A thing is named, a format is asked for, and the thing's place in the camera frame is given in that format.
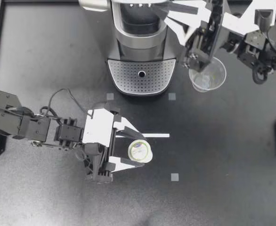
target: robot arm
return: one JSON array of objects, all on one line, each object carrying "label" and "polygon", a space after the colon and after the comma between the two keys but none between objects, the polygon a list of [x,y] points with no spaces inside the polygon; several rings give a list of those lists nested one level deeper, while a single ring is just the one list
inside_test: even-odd
[{"label": "robot arm", "polygon": [[[17,96],[0,91],[0,134],[14,139],[27,138],[36,147],[58,147],[74,150],[80,155],[90,179],[101,183],[110,183],[113,172],[141,167],[144,164],[114,156],[117,135],[132,139],[144,136],[124,117],[119,109],[108,103],[99,103],[88,111],[84,128],[77,126],[76,119],[58,117],[50,107],[53,115],[34,114],[22,107]],[[56,121],[54,141],[58,144],[45,143],[51,121]]]},{"label": "robot arm", "polygon": [[[179,4],[190,8],[178,10]],[[184,46],[185,67],[200,72],[218,49],[225,48],[252,69],[257,84],[276,71],[276,43],[268,37],[275,24],[276,0],[253,0],[240,17],[231,14],[227,0],[170,1],[153,4],[152,9]]]}]

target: black work surface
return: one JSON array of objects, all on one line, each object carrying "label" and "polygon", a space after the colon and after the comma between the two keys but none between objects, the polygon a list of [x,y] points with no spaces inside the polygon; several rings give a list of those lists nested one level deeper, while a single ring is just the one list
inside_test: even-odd
[{"label": "black work surface", "polygon": [[[0,89],[35,112],[63,87],[86,108],[114,93],[112,102],[140,131],[171,138],[149,139],[153,160],[116,173],[110,185],[86,181],[73,153],[8,139],[0,226],[276,226],[276,75],[255,85],[248,68],[220,51],[228,77],[216,91],[196,92],[178,66],[165,94],[125,97],[90,27],[100,18],[111,20],[76,5],[7,6]],[[66,93],[53,107],[84,125]],[[116,152],[124,155],[130,142],[118,140]]]}]

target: gray square marker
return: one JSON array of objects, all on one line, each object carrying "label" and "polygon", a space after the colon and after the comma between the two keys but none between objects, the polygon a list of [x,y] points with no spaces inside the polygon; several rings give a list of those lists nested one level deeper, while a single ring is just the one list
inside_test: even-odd
[{"label": "gray square marker", "polygon": [[106,100],[114,100],[114,93],[107,93]]},{"label": "gray square marker", "polygon": [[168,100],[176,100],[176,94],[175,93],[169,93],[168,94]]},{"label": "gray square marker", "polygon": [[179,181],[179,174],[178,173],[171,173],[170,174],[171,181]]}]

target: plastic cup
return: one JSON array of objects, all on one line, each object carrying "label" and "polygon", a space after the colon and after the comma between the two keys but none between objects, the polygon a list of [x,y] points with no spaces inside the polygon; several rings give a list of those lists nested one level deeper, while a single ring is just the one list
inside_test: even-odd
[{"label": "plastic cup", "polygon": [[215,57],[202,72],[189,69],[189,78],[193,87],[201,93],[220,88],[226,77],[227,71],[224,64]]},{"label": "plastic cup", "polygon": [[145,140],[133,141],[129,146],[128,155],[132,161],[141,163],[148,163],[153,158],[151,146]]}]

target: white tape marker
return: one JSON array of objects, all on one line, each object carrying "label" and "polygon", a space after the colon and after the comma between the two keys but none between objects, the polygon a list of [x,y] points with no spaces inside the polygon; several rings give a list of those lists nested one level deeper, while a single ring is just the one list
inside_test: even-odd
[{"label": "white tape marker", "polygon": [[143,133],[145,138],[170,138],[169,133]]}]

